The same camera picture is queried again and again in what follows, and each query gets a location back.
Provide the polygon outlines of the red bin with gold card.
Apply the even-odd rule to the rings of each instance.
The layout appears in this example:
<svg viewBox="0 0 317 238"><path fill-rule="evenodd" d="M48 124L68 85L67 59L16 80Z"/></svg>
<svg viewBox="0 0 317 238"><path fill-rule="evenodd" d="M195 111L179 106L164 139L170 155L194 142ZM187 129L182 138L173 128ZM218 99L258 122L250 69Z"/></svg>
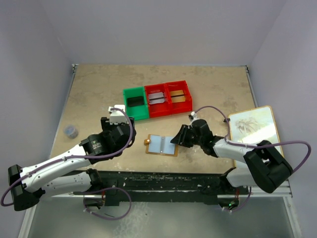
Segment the red bin with gold card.
<svg viewBox="0 0 317 238"><path fill-rule="evenodd" d="M193 100L185 80L167 82L164 85L172 115L192 111Z"/></svg>

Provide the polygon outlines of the red bin with silver card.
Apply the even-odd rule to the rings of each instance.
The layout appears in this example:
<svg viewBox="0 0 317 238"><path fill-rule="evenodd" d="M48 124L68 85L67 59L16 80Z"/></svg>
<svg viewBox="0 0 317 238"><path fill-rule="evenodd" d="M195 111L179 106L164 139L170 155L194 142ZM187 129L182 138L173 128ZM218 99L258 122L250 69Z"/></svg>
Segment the red bin with silver card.
<svg viewBox="0 0 317 238"><path fill-rule="evenodd" d="M171 100L164 84L145 86L150 118L171 115Z"/></svg>

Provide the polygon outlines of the gold card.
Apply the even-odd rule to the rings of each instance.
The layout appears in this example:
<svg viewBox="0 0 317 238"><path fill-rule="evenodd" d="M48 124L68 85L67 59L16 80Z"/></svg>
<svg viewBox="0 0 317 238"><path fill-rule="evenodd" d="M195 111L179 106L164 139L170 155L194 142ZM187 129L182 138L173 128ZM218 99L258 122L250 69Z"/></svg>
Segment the gold card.
<svg viewBox="0 0 317 238"><path fill-rule="evenodd" d="M170 91L170 97L172 103L182 103L186 101L183 90Z"/></svg>

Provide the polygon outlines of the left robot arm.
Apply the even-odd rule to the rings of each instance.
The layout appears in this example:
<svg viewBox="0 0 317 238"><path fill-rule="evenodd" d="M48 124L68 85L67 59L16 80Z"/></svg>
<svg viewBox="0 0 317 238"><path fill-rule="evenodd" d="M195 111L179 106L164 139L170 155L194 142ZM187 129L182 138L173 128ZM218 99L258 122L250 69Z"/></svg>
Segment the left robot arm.
<svg viewBox="0 0 317 238"><path fill-rule="evenodd" d="M108 118L103 117L101 125L100 133L89 135L52 159L24 168L19 165L9 167L9 192L14 210L31 208L44 197L99 191L103 182L96 170L88 169L74 175L71 172L120 156L124 149L132 146L137 134L133 118L111 124Z"/></svg>

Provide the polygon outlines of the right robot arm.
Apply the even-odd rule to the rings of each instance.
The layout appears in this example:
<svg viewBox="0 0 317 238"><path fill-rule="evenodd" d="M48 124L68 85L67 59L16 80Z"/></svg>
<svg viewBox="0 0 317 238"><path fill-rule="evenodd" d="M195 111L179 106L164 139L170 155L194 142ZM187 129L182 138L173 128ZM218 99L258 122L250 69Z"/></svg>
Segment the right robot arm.
<svg viewBox="0 0 317 238"><path fill-rule="evenodd" d="M235 168L226 175L232 187L258 186L266 193L273 193L293 174L290 164L269 141L233 145L224 137L213 135L204 119L183 124L170 143L187 148L198 145L209 156L246 164L246 168Z"/></svg>

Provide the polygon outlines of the white board with wooden frame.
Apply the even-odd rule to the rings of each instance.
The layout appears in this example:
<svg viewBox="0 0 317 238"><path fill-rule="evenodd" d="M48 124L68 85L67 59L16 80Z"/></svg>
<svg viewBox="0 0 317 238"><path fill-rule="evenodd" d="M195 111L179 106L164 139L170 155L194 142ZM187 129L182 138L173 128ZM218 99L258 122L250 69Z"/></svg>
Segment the white board with wooden frame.
<svg viewBox="0 0 317 238"><path fill-rule="evenodd" d="M279 135L271 106L263 106L228 116L230 140L244 144L258 144L267 140L279 143Z"/></svg>

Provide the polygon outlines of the silver card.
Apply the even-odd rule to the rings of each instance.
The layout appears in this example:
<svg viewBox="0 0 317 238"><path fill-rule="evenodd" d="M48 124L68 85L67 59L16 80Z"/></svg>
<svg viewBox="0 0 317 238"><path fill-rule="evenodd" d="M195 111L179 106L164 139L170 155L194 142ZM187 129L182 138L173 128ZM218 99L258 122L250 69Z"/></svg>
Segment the silver card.
<svg viewBox="0 0 317 238"><path fill-rule="evenodd" d="M151 93L148 95L149 104L162 104L165 102L165 94L163 92Z"/></svg>

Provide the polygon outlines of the black card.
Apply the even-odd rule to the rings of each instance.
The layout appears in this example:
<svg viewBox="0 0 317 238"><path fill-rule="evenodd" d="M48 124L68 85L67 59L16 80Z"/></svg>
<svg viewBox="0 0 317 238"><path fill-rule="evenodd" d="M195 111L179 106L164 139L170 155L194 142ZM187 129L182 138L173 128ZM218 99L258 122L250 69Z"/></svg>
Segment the black card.
<svg viewBox="0 0 317 238"><path fill-rule="evenodd" d="M141 106L141 105L144 105L144 97L143 96L127 98L127 106L128 107L137 107L137 106Z"/></svg>

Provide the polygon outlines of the green plastic bin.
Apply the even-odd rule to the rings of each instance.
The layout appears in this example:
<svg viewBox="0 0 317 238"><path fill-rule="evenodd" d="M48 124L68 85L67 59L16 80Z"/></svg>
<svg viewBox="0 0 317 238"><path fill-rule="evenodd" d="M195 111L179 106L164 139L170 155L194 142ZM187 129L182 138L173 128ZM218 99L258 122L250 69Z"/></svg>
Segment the green plastic bin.
<svg viewBox="0 0 317 238"><path fill-rule="evenodd" d="M144 87L127 88L123 90L126 112L134 120L149 118L149 109Z"/></svg>

